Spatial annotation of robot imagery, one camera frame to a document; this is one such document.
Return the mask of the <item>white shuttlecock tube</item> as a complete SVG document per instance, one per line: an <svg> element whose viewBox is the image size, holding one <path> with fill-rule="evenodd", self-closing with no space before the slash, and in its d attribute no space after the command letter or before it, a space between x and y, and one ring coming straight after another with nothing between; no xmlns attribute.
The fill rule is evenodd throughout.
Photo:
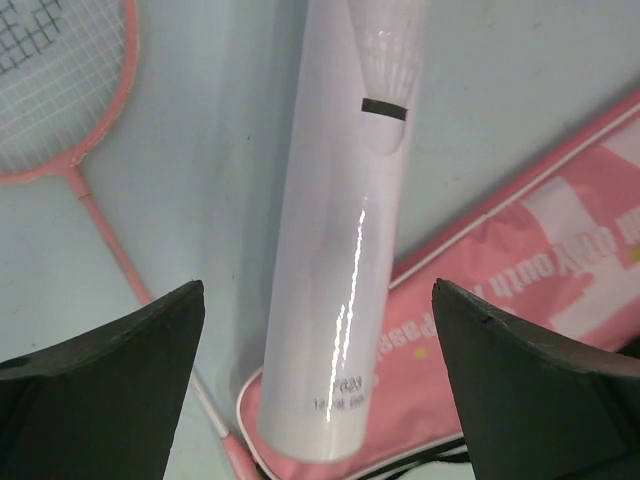
<svg viewBox="0 0 640 480"><path fill-rule="evenodd" d="M428 9L308 5L257 422L297 461L364 442Z"/></svg>

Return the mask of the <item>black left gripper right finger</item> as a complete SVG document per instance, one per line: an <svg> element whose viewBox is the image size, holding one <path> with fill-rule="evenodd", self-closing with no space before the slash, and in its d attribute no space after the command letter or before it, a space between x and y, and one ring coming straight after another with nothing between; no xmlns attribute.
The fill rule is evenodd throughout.
<svg viewBox="0 0 640 480"><path fill-rule="evenodd" d="M638 356L572 340L449 280L436 280L432 308L476 478L638 478Z"/></svg>

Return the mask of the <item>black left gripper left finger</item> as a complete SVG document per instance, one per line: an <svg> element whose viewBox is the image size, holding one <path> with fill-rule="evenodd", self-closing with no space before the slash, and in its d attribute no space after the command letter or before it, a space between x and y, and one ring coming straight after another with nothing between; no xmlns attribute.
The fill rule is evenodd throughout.
<svg viewBox="0 0 640 480"><path fill-rule="evenodd" d="M204 325L192 280L1 364L4 479L161 479Z"/></svg>

